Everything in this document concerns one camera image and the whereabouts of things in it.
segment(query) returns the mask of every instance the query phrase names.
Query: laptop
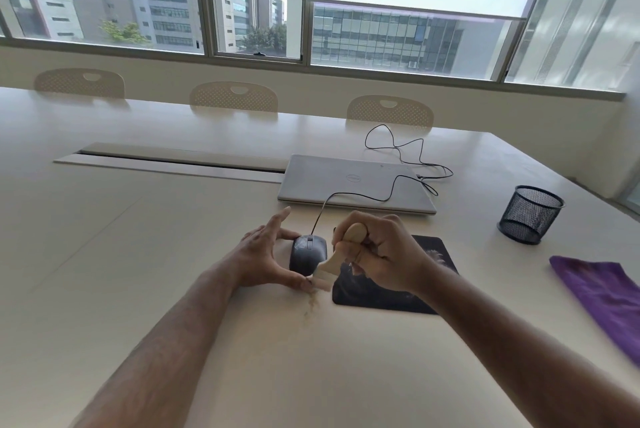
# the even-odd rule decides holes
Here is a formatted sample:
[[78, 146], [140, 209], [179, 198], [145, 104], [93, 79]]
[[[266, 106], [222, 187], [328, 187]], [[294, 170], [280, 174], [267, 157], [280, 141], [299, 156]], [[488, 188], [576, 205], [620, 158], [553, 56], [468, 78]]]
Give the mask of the laptop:
[[375, 161], [345, 160], [320, 156], [291, 155], [278, 192], [278, 199], [287, 202], [323, 204], [332, 193], [352, 192], [375, 198], [391, 198], [378, 202], [357, 195], [334, 195], [327, 205], [357, 209], [435, 214], [429, 192], [408, 165]]

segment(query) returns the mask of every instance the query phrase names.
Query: pen holder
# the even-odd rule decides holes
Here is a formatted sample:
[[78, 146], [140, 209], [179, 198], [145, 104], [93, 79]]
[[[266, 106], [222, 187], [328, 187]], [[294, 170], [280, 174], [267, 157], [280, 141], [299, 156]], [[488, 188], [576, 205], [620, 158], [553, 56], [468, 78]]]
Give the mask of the pen holder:
[[514, 241], [539, 244], [563, 207], [564, 200], [551, 192], [518, 185], [498, 223], [498, 230]]

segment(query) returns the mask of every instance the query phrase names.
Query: white table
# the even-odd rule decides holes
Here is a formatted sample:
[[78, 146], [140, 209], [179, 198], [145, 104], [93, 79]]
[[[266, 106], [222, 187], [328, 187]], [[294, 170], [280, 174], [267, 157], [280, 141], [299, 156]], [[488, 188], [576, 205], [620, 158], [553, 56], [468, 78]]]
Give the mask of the white table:
[[[110, 141], [397, 161], [364, 149], [370, 127], [0, 89], [0, 425], [68, 426], [198, 273], [282, 207], [273, 183], [53, 159]], [[418, 136], [392, 129], [400, 141]], [[412, 233], [442, 238], [461, 275], [640, 395], [639, 371], [548, 265], [553, 254], [617, 261], [640, 281], [640, 225], [491, 134], [433, 129], [424, 157], [456, 175], [435, 185], [436, 216], [403, 217]], [[567, 202], [537, 247], [495, 228], [518, 184]], [[308, 233], [317, 211], [295, 205], [287, 227]], [[328, 208], [316, 233], [330, 237], [345, 214]], [[392, 425], [528, 423], [442, 319], [339, 307], [324, 292], [312, 306], [275, 285], [233, 298], [188, 420], [189, 428]]]

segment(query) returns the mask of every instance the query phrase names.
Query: mouse pad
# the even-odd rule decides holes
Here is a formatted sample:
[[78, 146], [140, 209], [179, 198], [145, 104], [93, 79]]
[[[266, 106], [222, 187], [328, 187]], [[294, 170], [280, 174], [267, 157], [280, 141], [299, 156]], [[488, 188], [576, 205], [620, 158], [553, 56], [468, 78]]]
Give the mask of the mouse pad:
[[[454, 270], [456, 267], [440, 238], [413, 236], [417, 243], [440, 264]], [[410, 311], [437, 315], [435, 310], [420, 298], [408, 292], [394, 292], [376, 285], [372, 279], [364, 275], [354, 276], [351, 267], [342, 263], [340, 276], [333, 284], [333, 303], [337, 305], [380, 308], [382, 310]]]

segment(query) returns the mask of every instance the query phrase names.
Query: perforated chair back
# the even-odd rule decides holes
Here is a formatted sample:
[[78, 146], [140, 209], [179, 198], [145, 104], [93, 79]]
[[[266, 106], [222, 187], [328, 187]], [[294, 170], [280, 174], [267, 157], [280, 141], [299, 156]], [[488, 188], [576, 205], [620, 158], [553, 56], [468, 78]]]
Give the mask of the perforated chair back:
[[36, 77], [34, 89], [124, 99], [124, 80], [115, 72], [96, 68], [57, 68]]
[[432, 127], [433, 111], [425, 104], [405, 97], [366, 95], [349, 103], [347, 119]]
[[196, 86], [191, 106], [278, 112], [278, 96], [268, 87], [246, 82], [209, 82]]

